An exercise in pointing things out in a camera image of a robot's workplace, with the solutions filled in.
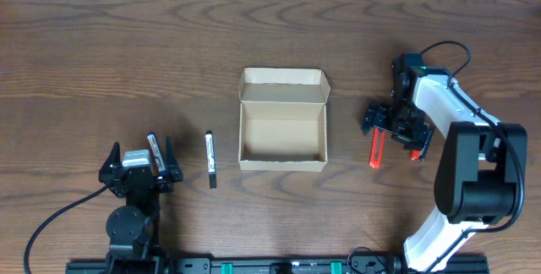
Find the marker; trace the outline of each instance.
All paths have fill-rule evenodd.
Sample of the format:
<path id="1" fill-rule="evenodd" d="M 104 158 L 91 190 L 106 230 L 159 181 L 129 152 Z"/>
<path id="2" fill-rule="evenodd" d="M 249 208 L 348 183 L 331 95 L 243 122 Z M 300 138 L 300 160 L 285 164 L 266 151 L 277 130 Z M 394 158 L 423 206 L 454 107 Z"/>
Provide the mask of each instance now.
<path id="1" fill-rule="evenodd" d="M 216 188 L 216 158 L 214 157 L 214 135 L 212 131 L 207 131 L 205 134 L 206 142 L 206 160 L 209 167 L 210 188 Z"/>
<path id="2" fill-rule="evenodd" d="M 160 146 L 158 145 L 158 140 L 156 139 L 156 135 L 152 132 L 150 132 L 146 139 L 148 139 L 150 143 L 150 148 L 152 149 L 152 154 L 154 155 L 154 160 L 156 161 L 156 166 L 158 167 L 158 172 L 160 172 L 160 175 L 162 177 L 167 176 L 167 170 L 166 165 L 163 162 L 163 159 L 161 158 L 161 152 L 160 152 Z"/>

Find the green connector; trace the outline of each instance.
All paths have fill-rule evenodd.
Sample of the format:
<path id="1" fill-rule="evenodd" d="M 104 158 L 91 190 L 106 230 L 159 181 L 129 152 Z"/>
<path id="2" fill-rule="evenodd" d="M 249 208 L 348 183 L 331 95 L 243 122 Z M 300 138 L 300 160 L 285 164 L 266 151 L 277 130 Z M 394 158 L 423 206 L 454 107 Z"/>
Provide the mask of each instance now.
<path id="1" fill-rule="evenodd" d="M 331 274 L 342 274 L 342 263 L 338 261 L 331 262 Z"/>
<path id="2" fill-rule="evenodd" d="M 233 264 L 221 264 L 221 274 L 233 274 Z"/>

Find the box flap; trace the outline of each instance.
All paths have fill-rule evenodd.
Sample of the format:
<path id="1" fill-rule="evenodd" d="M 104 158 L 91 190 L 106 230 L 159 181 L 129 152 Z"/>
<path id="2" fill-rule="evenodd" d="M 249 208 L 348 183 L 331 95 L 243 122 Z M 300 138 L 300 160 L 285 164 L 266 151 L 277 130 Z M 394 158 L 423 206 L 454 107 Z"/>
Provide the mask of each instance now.
<path id="1" fill-rule="evenodd" d="M 246 68 L 238 84 L 246 101 L 325 104 L 331 88 L 320 69 Z"/>

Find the wood grain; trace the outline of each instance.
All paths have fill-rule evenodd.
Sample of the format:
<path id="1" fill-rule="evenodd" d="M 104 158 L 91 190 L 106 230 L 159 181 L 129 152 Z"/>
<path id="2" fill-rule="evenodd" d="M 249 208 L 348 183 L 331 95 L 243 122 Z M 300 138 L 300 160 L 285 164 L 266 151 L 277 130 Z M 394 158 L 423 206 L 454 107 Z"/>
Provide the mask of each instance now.
<path id="1" fill-rule="evenodd" d="M 359 119 L 389 101 L 392 58 L 455 39 L 473 50 L 462 88 L 528 131 L 527 200 L 516 226 L 476 235 L 492 273 L 541 270 L 540 0 L 0 0 L 0 264 L 23 251 L 55 210 L 100 188 L 112 143 L 173 137 L 185 181 L 163 197 L 162 242 L 215 257 L 345 255 L 393 250 L 434 206 L 443 147 L 411 163 L 392 141 L 368 166 Z M 462 53 L 429 62 L 457 66 Z M 331 82 L 330 162 L 322 173 L 241 172 L 238 78 L 246 66 L 321 68 Z M 209 190 L 204 133 L 216 134 Z M 107 252 L 110 193 L 59 217 L 37 239 L 34 273 Z"/>

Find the cardboard box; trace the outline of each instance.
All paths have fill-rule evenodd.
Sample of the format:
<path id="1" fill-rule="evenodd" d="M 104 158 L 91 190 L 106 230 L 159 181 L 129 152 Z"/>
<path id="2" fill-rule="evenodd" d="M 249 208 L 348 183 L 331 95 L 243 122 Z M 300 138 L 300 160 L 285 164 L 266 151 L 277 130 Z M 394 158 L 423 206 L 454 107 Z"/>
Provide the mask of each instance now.
<path id="1" fill-rule="evenodd" d="M 246 68 L 238 85 L 240 169 L 323 170 L 330 90 L 319 69 Z"/>

